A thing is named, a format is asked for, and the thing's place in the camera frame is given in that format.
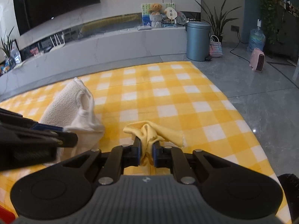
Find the woven bag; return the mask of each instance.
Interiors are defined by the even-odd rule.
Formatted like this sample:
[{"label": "woven bag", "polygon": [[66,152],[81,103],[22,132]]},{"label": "woven bag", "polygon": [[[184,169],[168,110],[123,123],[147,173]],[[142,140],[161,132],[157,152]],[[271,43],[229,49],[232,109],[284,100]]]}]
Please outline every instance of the woven bag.
[{"label": "woven bag", "polygon": [[217,36],[212,35],[210,38],[210,52],[209,52],[210,56],[214,57],[214,58],[218,58],[223,56],[223,52],[222,52],[222,45],[219,42],[219,39]]}]

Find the small bottle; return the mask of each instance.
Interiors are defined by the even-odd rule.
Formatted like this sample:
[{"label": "small bottle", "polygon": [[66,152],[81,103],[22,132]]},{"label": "small bottle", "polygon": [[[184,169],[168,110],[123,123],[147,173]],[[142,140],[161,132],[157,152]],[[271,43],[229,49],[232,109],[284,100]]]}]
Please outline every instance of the small bottle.
[{"label": "small bottle", "polygon": [[21,61],[21,55],[20,55],[20,52],[18,50],[18,48],[15,46],[15,44],[13,43],[13,47],[11,49],[11,57],[15,59],[16,61],[16,64],[20,64],[22,61]]},{"label": "small bottle", "polygon": [[291,11],[290,4],[291,4],[291,2],[290,2],[289,0],[286,0],[286,10],[287,10],[288,12]]}]

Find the wall outlet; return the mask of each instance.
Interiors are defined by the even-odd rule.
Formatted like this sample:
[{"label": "wall outlet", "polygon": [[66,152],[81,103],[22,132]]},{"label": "wall outlet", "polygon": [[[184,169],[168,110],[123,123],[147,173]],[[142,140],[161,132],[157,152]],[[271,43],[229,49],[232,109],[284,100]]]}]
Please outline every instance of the wall outlet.
[{"label": "wall outlet", "polygon": [[240,30],[239,26],[234,26],[234,25],[231,26],[231,31],[239,32],[239,30]]}]

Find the white towel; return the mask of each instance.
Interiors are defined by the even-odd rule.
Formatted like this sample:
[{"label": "white towel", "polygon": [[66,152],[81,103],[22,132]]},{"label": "white towel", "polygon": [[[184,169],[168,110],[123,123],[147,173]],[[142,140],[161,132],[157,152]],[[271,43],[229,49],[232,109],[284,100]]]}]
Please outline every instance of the white towel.
[{"label": "white towel", "polygon": [[40,123],[63,127],[64,131],[76,133],[77,146],[59,151],[60,160],[98,148],[105,128],[94,114],[95,101],[83,82],[74,78],[47,107]]}]

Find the green plant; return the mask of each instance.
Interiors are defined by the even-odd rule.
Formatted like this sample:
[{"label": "green plant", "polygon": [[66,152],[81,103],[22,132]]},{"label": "green plant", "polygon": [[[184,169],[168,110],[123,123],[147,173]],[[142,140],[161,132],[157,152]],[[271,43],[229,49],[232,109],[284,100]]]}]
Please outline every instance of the green plant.
[{"label": "green plant", "polygon": [[277,4],[282,0],[260,0],[262,27],[269,43],[273,44],[276,35],[275,20]]},{"label": "green plant", "polygon": [[202,10],[208,15],[209,17],[209,20],[210,22],[208,22],[211,26],[212,26],[212,29],[213,29],[213,32],[214,32],[214,35],[216,35],[217,37],[221,36],[223,34],[223,28],[225,26],[225,24],[229,21],[233,21],[233,20],[236,20],[238,18],[226,18],[226,16],[236,10],[236,9],[239,9],[240,7],[235,7],[234,9],[231,9],[230,11],[226,11],[225,13],[222,13],[223,11],[223,8],[224,8],[224,5],[226,3],[226,0],[224,0],[222,6],[221,6],[221,10],[220,10],[220,14],[219,16],[217,15],[216,13],[216,8],[214,7],[214,15],[211,13],[209,7],[207,6],[207,4],[204,2],[204,0],[202,0],[202,3],[204,4],[205,7],[207,7],[207,9],[209,10],[209,13],[207,13],[206,9],[204,8],[203,5],[201,5],[198,1],[196,1],[198,5],[200,5],[200,7],[202,8]]},{"label": "green plant", "polygon": [[7,56],[8,58],[11,57],[11,49],[12,49],[12,47],[13,47],[13,40],[12,40],[12,39],[9,39],[10,34],[11,34],[11,32],[13,31],[13,28],[11,29],[9,35],[6,36],[6,37],[7,37],[7,42],[6,42],[6,43],[5,43],[5,34],[6,34],[6,31],[5,31],[5,33],[4,33],[4,39],[2,39],[2,37],[1,37],[1,43],[2,43],[2,48],[1,48],[1,49],[4,51],[4,53],[6,54],[6,56]]}]

